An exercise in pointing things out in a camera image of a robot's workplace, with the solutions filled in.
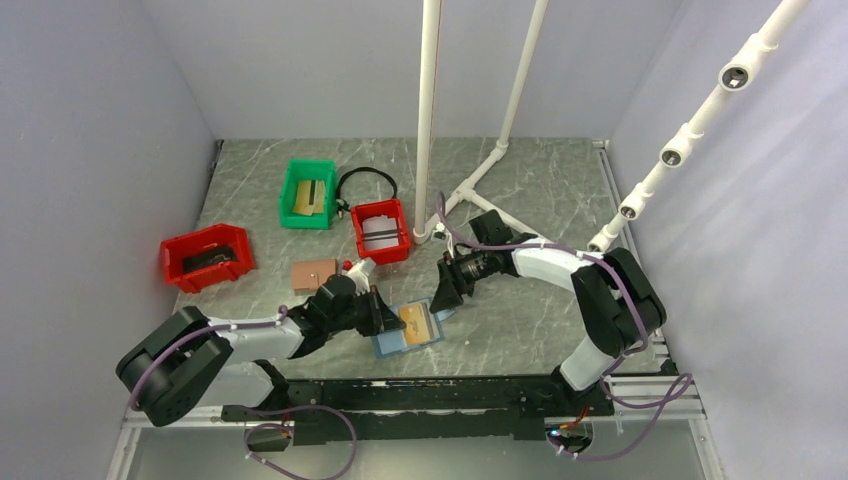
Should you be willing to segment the blue card holder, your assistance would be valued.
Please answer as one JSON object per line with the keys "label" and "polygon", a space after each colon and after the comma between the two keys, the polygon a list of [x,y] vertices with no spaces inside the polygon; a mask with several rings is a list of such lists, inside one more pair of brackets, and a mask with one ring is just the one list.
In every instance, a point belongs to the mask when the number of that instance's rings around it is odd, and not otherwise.
{"label": "blue card holder", "polygon": [[454,311],[446,309],[432,313],[431,300],[428,297],[390,307],[405,326],[372,338],[377,359],[419,350],[444,339],[442,322],[449,319]]}

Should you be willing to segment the orange credit card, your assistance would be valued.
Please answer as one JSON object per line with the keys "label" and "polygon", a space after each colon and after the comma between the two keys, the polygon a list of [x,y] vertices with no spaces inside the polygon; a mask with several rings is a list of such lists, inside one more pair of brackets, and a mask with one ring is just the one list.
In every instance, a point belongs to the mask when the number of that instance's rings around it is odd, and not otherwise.
{"label": "orange credit card", "polygon": [[298,215],[312,216],[325,211],[325,182],[301,180],[298,182],[292,211]]}

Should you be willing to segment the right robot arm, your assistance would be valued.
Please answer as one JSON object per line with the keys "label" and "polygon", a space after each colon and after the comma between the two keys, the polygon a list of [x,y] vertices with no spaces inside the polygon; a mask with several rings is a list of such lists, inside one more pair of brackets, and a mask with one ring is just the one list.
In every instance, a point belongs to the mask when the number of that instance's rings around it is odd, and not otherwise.
{"label": "right robot arm", "polygon": [[439,281],[430,310],[439,313],[463,304],[477,281],[494,274],[530,278],[572,292],[585,335],[553,372],[557,411],[574,415],[615,362],[643,345],[667,320],[665,306],[633,254],[625,248],[585,253],[515,233],[495,210],[471,223],[477,242],[466,252],[446,251],[438,261]]}

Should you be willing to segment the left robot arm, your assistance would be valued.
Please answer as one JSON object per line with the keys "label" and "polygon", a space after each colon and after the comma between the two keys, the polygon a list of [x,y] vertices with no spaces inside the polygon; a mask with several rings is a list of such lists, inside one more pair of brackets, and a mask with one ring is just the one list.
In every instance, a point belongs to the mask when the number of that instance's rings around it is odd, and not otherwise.
{"label": "left robot arm", "polygon": [[216,405],[243,405],[272,420],[288,402],[272,360],[305,357],[339,332],[374,337],[404,327],[376,287],[333,275],[304,303],[264,319],[221,319],[184,307],[133,347],[116,375],[130,393],[130,409],[157,427]]}

